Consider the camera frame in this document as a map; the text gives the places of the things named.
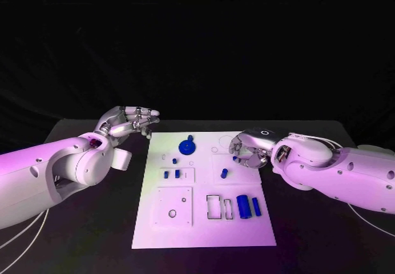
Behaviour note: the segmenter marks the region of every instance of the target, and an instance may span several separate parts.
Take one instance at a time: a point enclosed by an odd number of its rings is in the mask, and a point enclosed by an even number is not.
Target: blue object
[[[220,178],[224,179],[227,175],[227,169],[222,169],[222,174],[220,174]]]
[[[256,198],[252,198],[252,204],[253,204],[253,209],[255,209],[255,215],[260,216],[260,209],[259,209],[259,204],[258,204]]]
[[[236,197],[236,205],[239,207],[239,214],[242,219],[247,219],[252,217],[247,196],[240,195]]]
[[[196,145],[193,143],[191,135],[187,136],[187,140],[181,141],[178,144],[178,151],[183,155],[190,155],[196,150]]]

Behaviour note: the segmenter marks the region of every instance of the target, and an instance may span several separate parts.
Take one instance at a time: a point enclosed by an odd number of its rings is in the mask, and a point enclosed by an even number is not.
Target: white board
[[[229,142],[237,133],[152,133],[132,249],[275,245],[259,172],[237,165],[227,153]],[[185,156],[178,152],[178,144],[187,135],[193,136],[196,151]],[[243,150],[240,157],[249,157],[247,154]],[[227,177],[222,179],[224,168]],[[174,177],[175,170],[180,170],[180,178]],[[207,219],[207,195],[219,195],[220,219]],[[239,195],[249,199],[249,219],[239,217]],[[253,212],[253,197],[258,198],[260,216]],[[224,199],[230,200],[233,219],[229,220],[224,218]]]

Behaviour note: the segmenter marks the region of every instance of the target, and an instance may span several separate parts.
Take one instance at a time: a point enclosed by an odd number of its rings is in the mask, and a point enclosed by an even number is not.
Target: table
[[[95,120],[60,120],[46,142],[77,136]],[[335,121],[162,120],[155,132],[242,131],[320,136],[354,147]],[[395,241],[357,218],[347,205],[315,190],[298,191],[259,170],[275,247],[131,249],[148,140],[132,134],[119,148],[131,151],[126,171],[111,169],[103,181],[49,210],[41,234],[5,273],[387,273]],[[0,231],[5,242],[31,220]],[[40,221],[0,250],[0,270],[36,235]]]

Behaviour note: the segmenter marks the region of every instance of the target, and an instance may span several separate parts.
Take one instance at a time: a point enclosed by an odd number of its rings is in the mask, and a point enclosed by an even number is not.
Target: white cable
[[[38,216],[36,217],[34,221],[30,223],[30,225],[18,232],[18,234],[14,235],[14,237],[0,246],[0,249],[25,232],[25,230],[30,228],[30,226],[33,226],[34,222],[37,221],[37,219],[40,218],[43,212],[38,214]]]
[[[49,212],[49,209],[47,209],[46,213],[44,213],[43,223],[41,223],[41,226],[40,226],[40,228],[38,228],[38,231],[37,231],[37,234],[36,234],[36,236],[34,236],[34,239],[33,239],[31,242],[30,242],[30,245],[25,247],[23,253],[18,255],[18,257],[15,258],[15,260],[12,261],[12,263],[5,267],[5,269],[0,272],[0,274],[2,274],[2,273],[5,272],[5,270],[12,266],[12,264],[18,261],[18,259],[20,259],[21,256],[23,256],[23,254],[27,252],[27,250],[28,250],[31,244],[34,243],[34,240],[36,240],[36,238],[37,238],[37,236],[38,236],[38,233],[40,233],[40,231],[41,231],[41,229],[43,229],[44,221],[46,221],[46,219],[47,219],[47,212]]]
[[[318,139],[318,140],[324,140],[325,142],[331,142],[333,144],[335,144],[340,148],[343,148],[343,146],[335,143],[334,141],[325,139],[325,138],[320,138],[320,137],[314,137],[314,136],[307,136],[307,135],[302,135],[308,138],[312,138],[312,139]],[[383,233],[386,233],[387,235],[390,235],[392,237],[395,237],[393,234],[390,234],[387,231],[384,231],[382,228],[379,228],[377,226],[374,226],[369,221],[366,221],[366,219],[360,216],[360,214],[356,212],[356,210],[353,209],[351,205],[347,203],[347,206],[350,207],[350,209],[353,210],[354,214],[357,215],[357,217],[373,227],[376,228],[379,231],[382,231]]]

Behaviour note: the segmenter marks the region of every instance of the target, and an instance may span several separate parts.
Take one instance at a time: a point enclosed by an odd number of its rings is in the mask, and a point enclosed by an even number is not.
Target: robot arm
[[[111,167],[126,169],[131,153],[115,146],[134,132],[149,139],[147,126],[158,123],[157,116],[147,108],[115,107],[93,132],[0,155],[0,229],[99,183]]]
[[[294,133],[279,137],[253,128],[233,138],[229,152],[236,155],[233,161],[250,168],[265,166],[269,157],[273,173],[294,188],[314,188],[335,200],[395,214],[395,156],[354,148],[335,149],[333,143]],[[252,152],[249,158],[239,156],[240,147]]]

